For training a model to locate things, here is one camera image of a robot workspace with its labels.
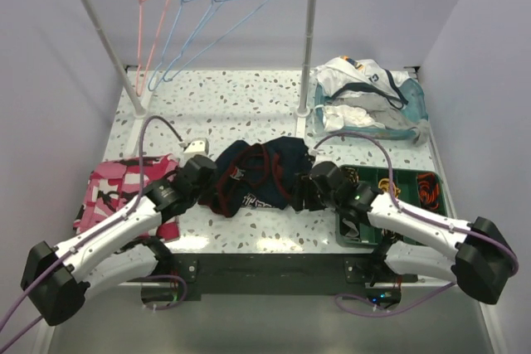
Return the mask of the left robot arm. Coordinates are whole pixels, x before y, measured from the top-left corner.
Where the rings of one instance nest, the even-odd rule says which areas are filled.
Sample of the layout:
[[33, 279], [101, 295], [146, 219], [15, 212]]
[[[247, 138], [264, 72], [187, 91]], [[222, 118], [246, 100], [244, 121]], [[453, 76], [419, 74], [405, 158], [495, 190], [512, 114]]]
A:
[[165, 280], [172, 271], [169, 249], [150, 238], [131, 246], [143, 233], [193, 207], [212, 186], [217, 166], [195, 155], [175, 177], [142, 187], [112, 216], [60, 244], [34, 245], [27, 256], [21, 287], [50, 326], [72, 318], [100, 291], [131, 279]]

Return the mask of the navy tank top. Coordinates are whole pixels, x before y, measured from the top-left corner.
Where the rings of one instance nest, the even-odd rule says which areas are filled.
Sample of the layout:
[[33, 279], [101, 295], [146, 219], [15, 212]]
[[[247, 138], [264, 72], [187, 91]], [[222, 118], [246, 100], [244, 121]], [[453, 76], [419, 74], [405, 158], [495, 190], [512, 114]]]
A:
[[255, 144], [236, 140], [217, 157], [217, 179], [198, 204], [226, 218], [243, 206], [283, 210], [290, 204], [297, 176], [307, 173], [312, 163], [302, 138]]

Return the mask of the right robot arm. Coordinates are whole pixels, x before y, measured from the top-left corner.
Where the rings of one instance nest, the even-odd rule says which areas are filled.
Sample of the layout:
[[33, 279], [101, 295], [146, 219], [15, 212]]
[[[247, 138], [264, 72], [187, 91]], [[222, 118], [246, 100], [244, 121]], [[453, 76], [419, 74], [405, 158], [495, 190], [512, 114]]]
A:
[[369, 270], [378, 281], [415, 274], [457, 285], [469, 297], [496, 304], [518, 261], [497, 225], [437, 215], [399, 201], [390, 192], [355, 182], [333, 162], [295, 178], [296, 211], [332, 209], [345, 221], [397, 233], [373, 251]]

